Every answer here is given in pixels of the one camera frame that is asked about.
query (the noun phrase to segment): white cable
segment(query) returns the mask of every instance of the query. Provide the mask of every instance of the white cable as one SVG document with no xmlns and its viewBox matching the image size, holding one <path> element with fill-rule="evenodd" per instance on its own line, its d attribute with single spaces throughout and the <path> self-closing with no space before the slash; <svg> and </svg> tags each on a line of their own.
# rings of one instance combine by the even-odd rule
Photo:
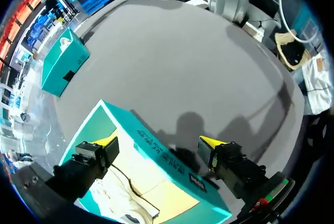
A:
<svg viewBox="0 0 334 224">
<path fill-rule="evenodd" d="M 292 33 L 292 31 L 290 30 L 290 28 L 289 28 L 289 26 L 288 26 L 288 24 L 287 24 L 287 22 L 286 22 L 286 20 L 285 20 L 284 13 L 283 13 L 283 8 L 282 8 L 282 0 L 278 0 L 278 5 L 279 5 L 279 9 L 280 9 L 280 14 L 281 14 L 281 17 L 282 17 L 282 20 L 283 20 L 283 24 L 284 24 L 285 28 L 287 29 L 287 31 L 293 36 L 293 38 L 294 38 L 296 41 L 298 41 L 298 42 L 300 42 L 300 43 L 304 43 L 304 44 L 306 44 L 306 43 L 310 43 L 310 42 L 312 42 L 312 41 L 315 39 L 315 37 L 317 37 L 317 35 L 318 35 L 318 30 L 317 30 L 317 31 L 315 32 L 315 34 L 314 34 L 310 39 L 308 39 L 308 40 L 301 40 L 301 39 L 297 38 L 297 37 Z"/>
</svg>

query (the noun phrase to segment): gray table surface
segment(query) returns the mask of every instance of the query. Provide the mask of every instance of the gray table surface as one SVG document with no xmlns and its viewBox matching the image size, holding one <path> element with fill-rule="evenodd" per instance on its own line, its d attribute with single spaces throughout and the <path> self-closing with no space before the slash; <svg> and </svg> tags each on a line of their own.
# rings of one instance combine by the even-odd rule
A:
<svg viewBox="0 0 334 224">
<path fill-rule="evenodd" d="M 304 100 L 277 58 L 240 28 L 177 1 L 116 0 L 76 33 L 91 56 L 55 99 L 66 140 L 103 99 L 132 110 L 164 145 L 189 154 L 200 174 L 199 135 L 239 143 L 268 176 L 284 168 Z M 237 214 L 243 202 L 218 185 Z"/>
</svg>

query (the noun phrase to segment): teal cardboard box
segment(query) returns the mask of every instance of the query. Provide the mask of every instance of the teal cardboard box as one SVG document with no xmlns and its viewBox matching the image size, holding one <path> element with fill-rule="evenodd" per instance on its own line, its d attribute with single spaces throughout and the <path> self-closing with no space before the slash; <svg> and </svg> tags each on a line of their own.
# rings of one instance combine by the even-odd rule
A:
<svg viewBox="0 0 334 224">
<path fill-rule="evenodd" d="M 60 97 L 89 52 L 76 34 L 67 28 L 44 59 L 41 89 Z"/>
<path fill-rule="evenodd" d="M 120 152 L 112 165 L 129 179 L 137 195 L 159 210 L 153 224 L 220 224 L 231 217 L 213 186 L 165 148 L 131 112 L 102 100 L 74 135 L 60 165 L 71 158 L 78 144 L 107 138 L 114 131 Z M 113 219 L 101 214 L 90 191 L 79 201 L 87 211 Z"/>
</svg>

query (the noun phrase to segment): desk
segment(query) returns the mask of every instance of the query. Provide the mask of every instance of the desk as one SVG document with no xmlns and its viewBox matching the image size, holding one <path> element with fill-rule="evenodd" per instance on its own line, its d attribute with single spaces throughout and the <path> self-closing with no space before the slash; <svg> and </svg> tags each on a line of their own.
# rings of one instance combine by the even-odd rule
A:
<svg viewBox="0 0 334 224">
<path fill-rule="evenodd" d="M 242 29 L 177 1 L 115 0 L 76 33 L 91 55 L 55 98 L 66 139 L 103 99 L 132 110 L 164 145 L 190 151 L 200 173 L 192 155 L 199 135 L 236 141 L 268 176 L 286 165 L 304 99 L 278 59 Z M 238 213 L 243 202 L 219 186 Z"/>
</svg>

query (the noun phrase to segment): white t-shirt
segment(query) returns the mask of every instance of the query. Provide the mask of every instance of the white t-shirt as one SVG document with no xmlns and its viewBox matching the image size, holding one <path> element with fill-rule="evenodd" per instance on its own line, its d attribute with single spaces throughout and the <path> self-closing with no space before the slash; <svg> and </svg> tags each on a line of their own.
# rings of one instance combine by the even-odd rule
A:
<svg viewBox="0 0 334 224">
<path fill-rule="evenodd" d="M 317 54 L 302 66 L 307 96 L 314 114 L 334 103 L 334 63 L 329 54 Z"/>
</svg>

